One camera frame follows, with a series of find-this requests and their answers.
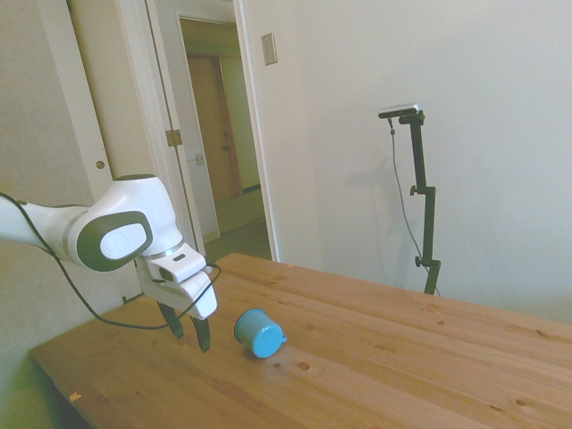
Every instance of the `cable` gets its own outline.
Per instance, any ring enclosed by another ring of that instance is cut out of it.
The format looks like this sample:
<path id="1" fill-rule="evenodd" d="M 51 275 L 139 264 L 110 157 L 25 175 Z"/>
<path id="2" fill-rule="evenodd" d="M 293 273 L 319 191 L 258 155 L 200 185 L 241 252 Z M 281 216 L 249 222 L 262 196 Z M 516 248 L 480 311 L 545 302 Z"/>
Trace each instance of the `cable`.
<path id="1" fill-rule="evenodd" d="M 403 192 L 401 191 L 400 177 L 397 174 L 397 163 L 395 162 L 395 130 L 393 129 L 393 121 L 391 120 L 391 118 L 387 118 L 387 122 L 390 123 L 390 129 L 391 129 L 390 134 L 391 134 L 391 148 L 393 153 L 393 171 L 395 172 L 395 180 L 397 181 L 397 188 L 400 190 L 401 212 L 403 213 L 403 219 L 405 219 L 405 224 L 408 227 L 409 236 L 413 240 L 413 244 L 415 244 L 415 247 L 417 249 L 417 254 L 419 255 L 419 259 L 423 259 L 423 256 L 421 255 L 421 250 L 419 249 L 419 245 L 417 244 L 413 232 L 411 232 L 411 228 L 409 227 L 408 216 L 406 215 L 405 212 L 405 204 L 403 202 Z M 429 274 L 429 269 L 426 266 L 423 266 L 423 268 L 427 271 L 427 274 Z M 441 293 L 437 289 L 437 286 L 435 286 L 435 290 L 437 292 L 437 295 L 441 296 Z"/>
<path id="2" fill-rule="evenodd" d="M 70 277 L 70 275 L 68 274 L 67 270 L 65 269 L 65 267 L 62 264 L 62 260 L 59 258 L 59 256 L 54 252 L 54 250 L 50 247 L 49 244 L 47 244 L 47 242 L 44 240 L 44 238 L 42 237 L 42 235 L 39 233 L 38 229 L 36 228 L 36 225 L 34 225 L 34 223 L 32 222 L 32 220 L 30 219 L 30 217 L 28 216 L 28 213 L 26 213 L 26 210 L 24 210 L 24 208 L 21 206 L 21 204 L 14 198 L 10 197 L 7 194 L 4 194 L 3 192 L 0 192 L 0 197 L 4 197 L 6 198 L 8 201 L 10 201 L 12 204 L 14 204 L 16 207 L 18 207 L 18 210 L 20 210 L 21 214 L 24 216 L 24 219 L 26 219 L 26 222 L 28 223 L 29 227 L 32 229 L 32 231 L 34 232 L 34 234 L 36 235 L 36 237 L 38 237 L 38 240 L 42 243 L 42 245 L 46 248 L 47 253 L 55 260 L 55 262 L 59 265 L 60 269 L 62 270 L 63 276 L 65 277 L 65 279 L 68 281 L 68 283 L 70 284 L 71 288 L 73 289 L 73 291 L 75 292 L 75 294 L 78 296 L 78 298 L 81 300 L 81 302 L 83 303 L 83 305 L 85 306 L 85 308 L 89 311 L 89 313 L 91 313 L 91 315 L 93 315 L 97 320 L 99 320 L 100 322 L 103 322 L 105 324 L 112 324 L 114 326 L 120 326 L 122 328 L 131 328 L 131 329 L 143 329 L 143 330 L 147 330 L 147 331 L 155 331 L 155 330 L 159 330 L 159 329 L 164 329 L 166 327 L 169 326 L 169 324 L 161 324 L 158 326 L 144 326 L 144 325 L 139 325 L 139 324 L 123 324 L 121 322 L 115 322 L 113 320 L 108 320 L 103 318 L 101 315 L 99 315 L 98 313 L 96 313 L 96 311 L 91 307 L 91 305 L 85 300 L 85 298 L 83 298 L 83 296 L 81 295 L 80 291 L 78 290 L 78 288 L 75 286 L 75 284 L 73 283 L 72 278 Z M 216 280 L 219 278 L 219 276 L 221 275 L 221 273 L 223 272 L 223 269 L 218 266 L 217 264 L 211 264 L 209 266 L 212 266 L 213 268 L 216 268 L 218 270 L 218 273 L 216 274 L 216 276 L 214 277 L 213 280 L 211 280 L 208 285 L 205 287 L 205 290 L 203 290 L 200 295 L 198 295 L 197 299 L 195 299 L 195 301 L 188 306 L 180 315 L 177 316 L 177 319 L 181 319 L 184 315 L 186 315 L 194 306 L 195 304 L 197 304 L 197 302 L 203 297 L 203 295 L 205 295 L 205 293 L 211 288 L 213 287 L 213 284 L 216 282 Z"/>

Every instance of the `door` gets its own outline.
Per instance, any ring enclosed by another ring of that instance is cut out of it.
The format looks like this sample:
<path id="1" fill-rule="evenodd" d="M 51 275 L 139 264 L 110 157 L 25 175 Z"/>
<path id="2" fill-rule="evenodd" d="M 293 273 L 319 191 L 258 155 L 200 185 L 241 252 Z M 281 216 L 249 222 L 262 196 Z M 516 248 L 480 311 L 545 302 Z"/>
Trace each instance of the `door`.
<path id="1" fill-rule="evenodd" d="M 214 201 L 242 195 L 236 148 L 217 57 L 189 57 L 198 122 Z"/>

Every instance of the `blue mug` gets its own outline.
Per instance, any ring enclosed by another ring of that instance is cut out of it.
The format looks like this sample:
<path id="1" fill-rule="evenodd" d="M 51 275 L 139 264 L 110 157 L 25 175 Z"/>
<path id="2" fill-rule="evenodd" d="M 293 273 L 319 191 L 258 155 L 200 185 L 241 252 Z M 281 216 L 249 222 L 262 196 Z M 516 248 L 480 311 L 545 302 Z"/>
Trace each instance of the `blue mug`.
<path id="1" fill-rule="evenodd" d="M 287 340 L 282 328 L 260 308 L 251 308 L 239 317 L 234 326 L 234 338 L 257 358 L 270 357 Z"/>

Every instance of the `wood grain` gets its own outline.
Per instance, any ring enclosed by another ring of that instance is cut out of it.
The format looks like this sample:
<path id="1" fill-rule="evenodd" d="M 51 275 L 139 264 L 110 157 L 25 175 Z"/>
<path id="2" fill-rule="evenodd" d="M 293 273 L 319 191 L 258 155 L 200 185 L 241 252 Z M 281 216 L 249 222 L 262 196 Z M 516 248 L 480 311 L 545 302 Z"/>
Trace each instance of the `wood grain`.
<path id="1" fill-rule="evenodd" d="M 572 326 L 230 255 L 213 345 L 92 321 L 32 350 L 97 428 L 570 428 Z M 288 341 L 268 359 L 233 328 L 261 307 Z M 107 315 L 160 324 L 152 299 Z"/>

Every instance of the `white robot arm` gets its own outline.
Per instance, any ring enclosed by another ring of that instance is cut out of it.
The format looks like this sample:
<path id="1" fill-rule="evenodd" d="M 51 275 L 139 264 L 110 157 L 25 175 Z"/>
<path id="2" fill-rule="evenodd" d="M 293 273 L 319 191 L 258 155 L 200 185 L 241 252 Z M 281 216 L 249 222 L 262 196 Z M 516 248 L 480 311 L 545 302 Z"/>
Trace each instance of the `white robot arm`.
<path id="1" fill-rule="evenodd" d="M 194 304 L 189 314 L 201 349 L 208 349 L 210 340 L 201 341 L 201 334 L 203 338 L 208 334 L 206 318 L 216 310 L 207 275 L 210 268 L 205 258 L 183 241 L 171 200 L 158 178 L 150 174 L 121 177 L 92 207 L 29 203 L 21 203 L 21 207 L 63 260 L 109 272 L 135 259 L 143 293 L 160 303 L 170 325 L 173 308 L 184 311 Z M 46 250 L 20 209 L 6 198 L 0 198 L 0 239 Z M 171 328 L 175 335 L 182 334 Z"/>

